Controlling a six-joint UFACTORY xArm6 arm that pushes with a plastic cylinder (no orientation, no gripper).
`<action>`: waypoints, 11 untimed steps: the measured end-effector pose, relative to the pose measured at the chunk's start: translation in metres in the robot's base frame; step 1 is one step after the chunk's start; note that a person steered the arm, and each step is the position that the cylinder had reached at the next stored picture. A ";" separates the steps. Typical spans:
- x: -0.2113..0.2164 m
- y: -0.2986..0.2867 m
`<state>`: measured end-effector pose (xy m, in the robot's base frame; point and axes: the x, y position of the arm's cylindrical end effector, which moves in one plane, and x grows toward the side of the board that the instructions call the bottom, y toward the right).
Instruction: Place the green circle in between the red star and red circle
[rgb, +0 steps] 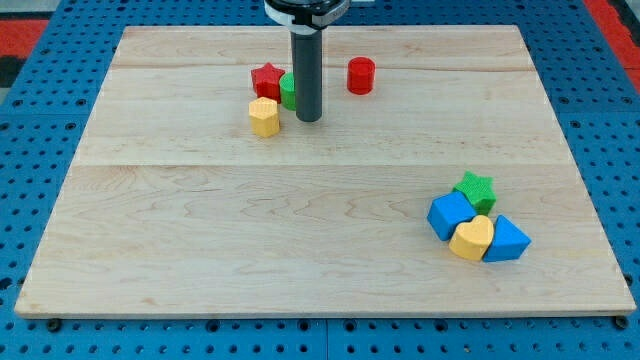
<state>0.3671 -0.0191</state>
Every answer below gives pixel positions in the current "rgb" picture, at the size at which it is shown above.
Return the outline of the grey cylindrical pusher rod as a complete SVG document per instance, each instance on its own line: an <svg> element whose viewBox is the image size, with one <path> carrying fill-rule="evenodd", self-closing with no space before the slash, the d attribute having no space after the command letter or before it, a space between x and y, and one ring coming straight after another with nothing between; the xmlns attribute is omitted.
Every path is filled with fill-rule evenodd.
<svg viewBox="0 0 640 360"><path fill-rule="evenodd" d="M322 117L322 32L291 34L296 116L303 122Z"/></svg>

